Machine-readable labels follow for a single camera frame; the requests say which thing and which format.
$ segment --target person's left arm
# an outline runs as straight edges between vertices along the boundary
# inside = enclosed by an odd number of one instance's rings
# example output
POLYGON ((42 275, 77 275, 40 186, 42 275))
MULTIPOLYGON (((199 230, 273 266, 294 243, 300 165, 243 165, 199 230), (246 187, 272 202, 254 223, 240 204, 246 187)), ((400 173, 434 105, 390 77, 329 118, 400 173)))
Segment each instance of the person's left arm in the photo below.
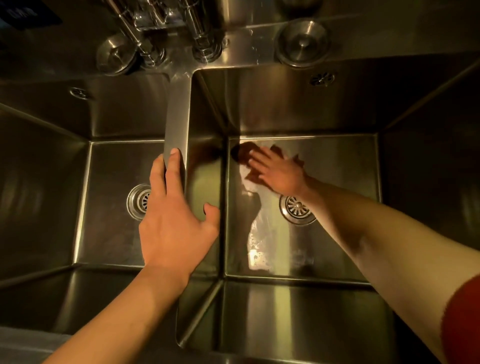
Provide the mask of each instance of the person's left arm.
POLYGON ((139 227, 145 267, 44 363, 130 363, 185 289, 190 274, 218 236, 220 211, 205 204, 203 222, 190 211, 177 149, 170 154, 165 179, 164 172, 160 155, 152 166, 148 210, 139 227))

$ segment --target black label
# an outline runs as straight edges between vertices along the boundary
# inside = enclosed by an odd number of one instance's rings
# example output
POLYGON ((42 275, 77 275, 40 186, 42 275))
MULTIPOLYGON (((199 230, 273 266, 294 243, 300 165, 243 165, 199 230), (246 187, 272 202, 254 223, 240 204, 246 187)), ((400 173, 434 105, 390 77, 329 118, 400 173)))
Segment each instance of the black label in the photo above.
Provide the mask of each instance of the black label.
POLYGON ((0 0, 0 18, 18 30, 62 22, 40 0, 0 0))

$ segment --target person's right arm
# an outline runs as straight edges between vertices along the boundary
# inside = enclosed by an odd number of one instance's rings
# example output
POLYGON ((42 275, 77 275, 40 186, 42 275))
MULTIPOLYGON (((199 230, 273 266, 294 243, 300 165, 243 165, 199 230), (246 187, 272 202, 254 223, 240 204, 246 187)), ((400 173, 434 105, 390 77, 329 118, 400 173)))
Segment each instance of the person's right arm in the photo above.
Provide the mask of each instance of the person's right arm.
POLYGON ((441 321, 453 294, 480 274, 480 252, 361 195, 307 176, 270 149, 250 166, 274 191, 296 196, 392 309, 446 363, 441 321))

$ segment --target stainless steel sink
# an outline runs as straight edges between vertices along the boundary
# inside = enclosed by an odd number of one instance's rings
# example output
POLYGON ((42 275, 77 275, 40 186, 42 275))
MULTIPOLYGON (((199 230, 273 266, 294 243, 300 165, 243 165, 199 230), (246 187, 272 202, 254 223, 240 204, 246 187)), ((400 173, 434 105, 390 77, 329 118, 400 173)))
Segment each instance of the stainless steel sink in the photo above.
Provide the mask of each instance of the stainless steel sink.
MULTIPOLYGON (((282 214, 289 196, 245 180, 232 150, 276 145, 310 175, 478 248, 476 205, 469 210, 452 195, 449 211, 469 213, 446 226, 435 218, 445 212, 441 189, 423 184, 444 181, 445 170, 451 191, 478 198, 462 187, 478 185, 468 157, 478 152, 469 139, 478 128, 445 101, 473 114, 465 82, 478 75, 468 69, 466 81, 457 79, 477 54, 336 59, 294 70, 273 58, 269 32, 277 28, 233 34, 208 65, 177 49, 153 71, 0 87, 8 151, 0 163, 1 326, 73 334, 128 285, 144 263, 127 197, 175 146, 194 214, 204 218, 204 202, 219 206, 221 234, 156 344, 208 362, 435 363, 320 224, 282 214), (449 105, 456 122, 445 121, 453 131, 441 133, 430 120, 450 115, 437 111, 449 105), (451 158, 449 138, 460 150, 451 158)), ((147 187, 138 194, 145 203, 147 187)))

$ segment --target person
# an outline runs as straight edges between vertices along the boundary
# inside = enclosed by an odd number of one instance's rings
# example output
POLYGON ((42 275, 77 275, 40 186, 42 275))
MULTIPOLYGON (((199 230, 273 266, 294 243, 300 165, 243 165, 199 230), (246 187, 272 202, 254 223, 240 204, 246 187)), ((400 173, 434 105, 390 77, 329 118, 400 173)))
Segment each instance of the person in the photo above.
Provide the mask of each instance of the person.
MULTIPOLYGON (((371 199, 308 176, 269 148, 250 167, 273 191, 296 196, 358 266, 392 309, 442 363, 480 363, 480 252, 371 199)), ((190 211, 173 149, 152 166, 148 211, 140 224, 145 266, 102 312, 45 363, 128 363, 185 289, 219 234, 220 211, 205 221, 190 211)))

